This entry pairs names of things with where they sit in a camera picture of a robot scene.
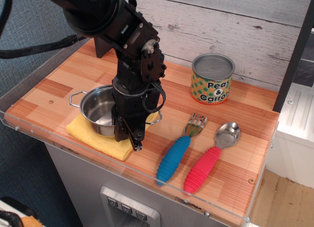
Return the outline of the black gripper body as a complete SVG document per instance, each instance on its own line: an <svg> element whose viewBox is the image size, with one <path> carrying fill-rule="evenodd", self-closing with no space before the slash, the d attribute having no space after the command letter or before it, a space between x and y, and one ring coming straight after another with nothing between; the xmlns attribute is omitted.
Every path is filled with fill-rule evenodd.
<svg viewBox="0 0 314 227"><path fill-rule="evenodd" d="M158 112L159 89L142 87L130 92L124 88L113 87L112 118L121 118L135 139L145 138L145 126L148 116Z"/></svg>

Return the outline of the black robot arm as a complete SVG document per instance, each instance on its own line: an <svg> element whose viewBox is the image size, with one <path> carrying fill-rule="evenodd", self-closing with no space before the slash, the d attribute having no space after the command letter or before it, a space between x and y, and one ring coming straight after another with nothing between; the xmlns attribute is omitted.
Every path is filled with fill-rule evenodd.
<svg viewBox="0 0 314 227"><path fill-rule="evenodd" d="M166 66L158 32L136 11L136 0L51 0L63 9L77 34L101 39L115 49L118 65L112 80L115 139L142 149L148 116L165 99L160 79Z"/></svg>

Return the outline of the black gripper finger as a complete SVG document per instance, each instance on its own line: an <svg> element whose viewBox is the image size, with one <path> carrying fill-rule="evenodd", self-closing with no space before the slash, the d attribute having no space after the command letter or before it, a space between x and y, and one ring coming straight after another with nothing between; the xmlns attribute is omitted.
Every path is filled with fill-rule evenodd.
<svg viewBox="0 0 314 227"><path fill-rule="evenodd" d="M136 140L131 134L130 130L127 128L126 124L121 118L115 118L115 130L114 137L117 142L129 139L134 151L140 151L143 148L142 142Z"/></svg>

